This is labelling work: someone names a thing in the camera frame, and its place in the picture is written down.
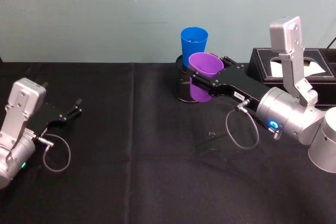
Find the silver cylinder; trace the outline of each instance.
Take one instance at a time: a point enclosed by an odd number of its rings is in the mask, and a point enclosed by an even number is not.
[[[32,140],[21,137],[15,148],[4,156],[0,153],[0,189],[6,187],[35,151]]]
[[[336,173],[336,108],[326,112],[308,154],[320,169]]]
[[[315,107],[299,104],[299,99],[279,88],[270,89],[257,108],[257,117],[263,122],[276,122],[279,130],[301,144],[310,145],[324,113]]]

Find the cable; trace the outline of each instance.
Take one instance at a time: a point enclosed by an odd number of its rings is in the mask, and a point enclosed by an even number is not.
[[[44,134],[44,136],[53,136],[53,137],[56,137],[56,138],[62,140],[62,141],[65,143],[65,145],[67,146],[67,149],[68,149],[68,151],[69,151],[69,159],[68,159],[68,163],[67,163],[67,165],[66,165],[64,168],[62,168],[62,169],[55,170],[55,169],[50,168],[50,167],[47,165],[47,163],[46,163],[46,154],[47,154],[47,152],[48,152],[48,150],[49,150],[49,146],[47,146],[47,148],[46,148],[46,150],[44,151],[44,154],[43,154],[43,164],[44,164],[44,166],[45,166],[48,170],[50,170],[50,171],[52,171],[52,172],[54,172],[54,173],[60,173],[60,172],[63,172],[63,171],[64,171],[65,169],[67,169],[67,168],[69,167],[69,165],[70,165],[70,161],[71,161],[71,150],[70,150],[70,146],[68,145],[67,141],[64,140],[64,138],[62,138],[62,137],[60,137],[60,136],[58,136],[58,135],[54,135],[54,134]]]
[[[335,42],[336,37],[330,42],[330,44],[327,46],[327,49],[329,49],[329,47],[331,47],[331,45]]]
[[[232,140],[232,141],[235,143],[235,145],[237,145],[239,148],[242,148],[242,149],[245,149],[245,150],[251,150],[251,149],[255,148],[255,147],[259,144],[259,131],[258,131],[257,125],[256,125],[255,121],[253,120],[252,116],[250,115],[250,113],[245,112],[245,113],[248,115],[248,117],[251,119],[251,121],[252,121],[252,123],[253,123],[253,126],[254,126],[254,128],[255,128],[255,130],[256,130],[256,133],[257,133],[257,141],[256,141],[256,143],[255,143],[253,146],[251,146],[251,147],[244,147],[244,146],[241,146],[241,145],[238,144],[238,143],[236,142],[236,140],[233,138],[233,136],[231,135],[231,133],[230,133],[230,131],[229,131],[229,128],[228,128],[228,126],[227,126],[227,119],[229,118],[230,114],[231,114],[232,112],[235,112],[235,111],[236,111],[236,110],[231,110],[231,111],[227,114],[227,116],[226,116],[226,119],[225,119],[225,126],[226,126],[227,133],[229,134],[231,140]]]

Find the black wire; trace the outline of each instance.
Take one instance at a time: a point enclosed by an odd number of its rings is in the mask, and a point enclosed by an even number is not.
[[[327,48],[331,47],[331,45],[335,42],[336,37],[332,40],[332,42],[330,42],[329,46],[327,46]]]

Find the metal bracket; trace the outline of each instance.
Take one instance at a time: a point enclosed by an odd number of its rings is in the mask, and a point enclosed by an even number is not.
[[[272,51],[279,54],[284,87],[302,106],[314,106],[318,94],[304,77],[301,19],[281,18],[270,25]]]
[[[26,122],[29,119],[29,115],[24,112],[28,98],[29,94],[25,92],[19,93],[15,104],[13,106],[8,104],[5,107],[7,114],[0,132],[0,146],[9,151],[22,136]]]

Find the white tissue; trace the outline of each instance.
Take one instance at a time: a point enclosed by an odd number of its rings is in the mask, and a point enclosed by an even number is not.
[[[282,77],[281,63],[271,61],[272,77]],[[305,77],[316,73],[324,73],[325,71],[316,62],[311,61],[308,66],[303,67]]]

